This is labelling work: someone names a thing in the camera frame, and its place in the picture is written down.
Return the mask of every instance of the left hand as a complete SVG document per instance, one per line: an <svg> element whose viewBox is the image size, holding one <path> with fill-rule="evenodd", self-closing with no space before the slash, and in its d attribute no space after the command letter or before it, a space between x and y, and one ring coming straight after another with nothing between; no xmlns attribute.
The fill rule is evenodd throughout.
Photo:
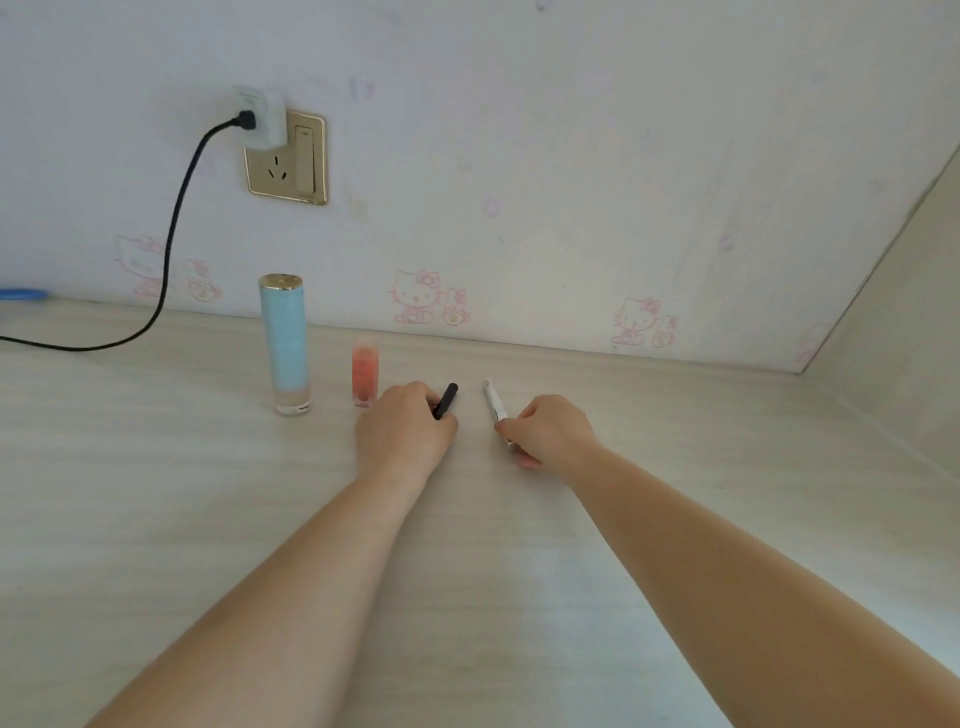
<svg viewBox="0 0 960 728"><path fill-rule="evenodd" d="M357 419L358 474L399 477L422 487L457 434L457 418L449 412L433 419L439 401L421 381L384 392Z"/></svg>

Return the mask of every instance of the gold bottle cap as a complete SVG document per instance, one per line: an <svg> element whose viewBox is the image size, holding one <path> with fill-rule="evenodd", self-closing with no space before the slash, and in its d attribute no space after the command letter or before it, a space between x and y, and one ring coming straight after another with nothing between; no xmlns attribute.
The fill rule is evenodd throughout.
<svg viewBox="0 0 960 728"><path fill-rule="evenodd" d="M260 276L260 287L274 291L294 291L303 286L303 279L289 273L268 273Z"/></svg>

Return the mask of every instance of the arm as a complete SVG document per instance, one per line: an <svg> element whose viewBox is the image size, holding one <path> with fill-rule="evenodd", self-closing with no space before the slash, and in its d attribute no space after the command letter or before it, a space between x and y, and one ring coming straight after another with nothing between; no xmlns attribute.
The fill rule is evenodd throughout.
<svg viewBox="0 0 960 728"><path fill-rule="evenodd" d="M421 382L357 422L358 476L88 724L326 726L347 689L396 534L457 431Z"/></svg>
<svg viewBox="0 0 960 728"><path fill-rule="evenodd" d="M730 722L960 725L960 680L783 554L604 449L562 397L497 427L584 504Z"/></svg>

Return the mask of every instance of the pink cartoon print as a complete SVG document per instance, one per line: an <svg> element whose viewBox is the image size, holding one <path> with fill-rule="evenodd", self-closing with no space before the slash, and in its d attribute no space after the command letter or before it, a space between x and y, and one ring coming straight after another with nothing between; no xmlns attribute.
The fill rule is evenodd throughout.
<svg viewBox="0 0 960 728"><path fill-rule="evenodd" d="M428 271L397 271L391 293L394 301L403 306L403 312L395 318L398 324L429 324L433 321L431 306L439 303L444 295L440 290L440 274Z"/></svg>
<svg viewBox="0 0 960 728"><path fill-rule="evenodd" d="M615 344L624 344L628 347L639 346L643 343L643 331L653 328L660 319L660 301L655 299L627 299L620 306L620 312L613 320L620 327L620 333L613 338Z"/></svg>
<svg viewBox="0 0 960 728"><path fill-rule="evenodd" d="M806 330L804 338L800 340L800 346L797 348L796 361L801 367L806 367L817 355L820 345L824 343L831 328L831 324L826 321L818 321Z"/></svg>
<svg viewBox="0 0 960 728"><path fill-rule="evenodd" d="M147 236L130 238L117 235L114 239L120 254L115 260L125 271L140 278L133 293L158 298L163 285L163 246Z"/></svg>
<svg viewBox="0 0 960 728"><path fill-rule="evenodd" d="M451 288L446 292L446 307L444 308L444 323L458 327L470 320L467 313L467 291L463 288Z"/></svg>
<svg viewBox="0 0 960 728"><path fill-rule="evenodd" d="M213 284L210 270L202 260L185 260L183 272L186 274L187 290L200 303L216 301L224 292Z"/></svg>
<svg viewBox="0 0 960 728"><path fill-rule="evenodd" d="M668 347L677 340L677 324L680 322L680 316L664 316L660 322L660 328L654 334L651 343L657 348Z"/></svg>

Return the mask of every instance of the right hand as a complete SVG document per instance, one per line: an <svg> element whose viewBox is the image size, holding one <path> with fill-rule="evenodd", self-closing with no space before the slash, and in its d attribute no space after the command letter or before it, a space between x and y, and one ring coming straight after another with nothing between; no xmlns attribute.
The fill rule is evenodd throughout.
<svg viewBox="0 0 960 728"><path fill-rule="evenodd" d="M494 427L501 437L523 448L517 459L522 468L546 466L558 471L585 449L601 447L587 415L560 395L540 395L517 418Z"/></svg>

